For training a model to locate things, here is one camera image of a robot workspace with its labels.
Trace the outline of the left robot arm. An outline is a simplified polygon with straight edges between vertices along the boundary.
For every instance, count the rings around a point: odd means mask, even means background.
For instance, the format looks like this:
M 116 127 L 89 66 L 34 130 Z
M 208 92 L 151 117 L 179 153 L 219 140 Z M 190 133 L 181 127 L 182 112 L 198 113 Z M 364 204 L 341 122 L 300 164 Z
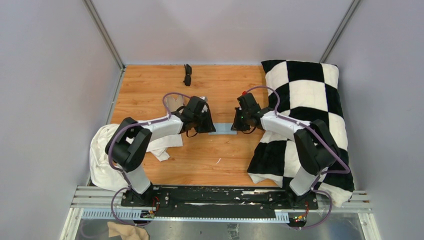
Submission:
M 118 126 L 104 151 L 112 168 L 122 174 L 126 189 L 135 192 L 133 198 L 140 206 L 149 206 L 153 201 L 149 190 L 152 183 L 142 166 L 149 144 L 192 129 L 198 134 L 216 130 L 205 97 L 192 96 L 186 105 L 162 118 L 136 121 L 127 117 Z

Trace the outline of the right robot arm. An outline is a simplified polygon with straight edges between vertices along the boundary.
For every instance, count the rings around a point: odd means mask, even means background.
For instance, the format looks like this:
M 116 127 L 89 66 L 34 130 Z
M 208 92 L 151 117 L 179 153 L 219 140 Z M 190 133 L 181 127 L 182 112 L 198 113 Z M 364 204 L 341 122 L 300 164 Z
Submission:
M 237 131 L 250 126 L 282 135 L 295 143 L 300 168 L 289 183 L 285 201 L 290 208 L 298 209 L 323 170 L 342 161 L 328 126 L 322 120 L 302 121 L 279 114 L 270 107 L 262 108 L 252 93 L 245 92 L 237 102 L 239 107 L 234 119 Z

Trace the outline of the black sunglasses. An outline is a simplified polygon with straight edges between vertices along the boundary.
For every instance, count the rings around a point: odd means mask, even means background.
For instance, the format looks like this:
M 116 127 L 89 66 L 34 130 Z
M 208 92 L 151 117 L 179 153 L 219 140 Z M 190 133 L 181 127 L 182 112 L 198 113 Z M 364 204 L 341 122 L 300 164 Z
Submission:
M 184 64 L 185 76 L 183 83 L 185 86 L 190 87 L 192 83 L 192 67 L 189 64 Z

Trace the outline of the blue cleaning cloth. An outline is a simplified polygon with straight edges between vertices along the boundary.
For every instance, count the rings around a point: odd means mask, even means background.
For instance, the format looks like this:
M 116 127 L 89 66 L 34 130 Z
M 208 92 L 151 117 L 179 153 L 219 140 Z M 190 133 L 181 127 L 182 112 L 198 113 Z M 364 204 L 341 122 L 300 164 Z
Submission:
M 237 135 L 236 130 L 231 130 L 231 123 L 214 123 L 215 131 L 209 132 L 209 135 Z

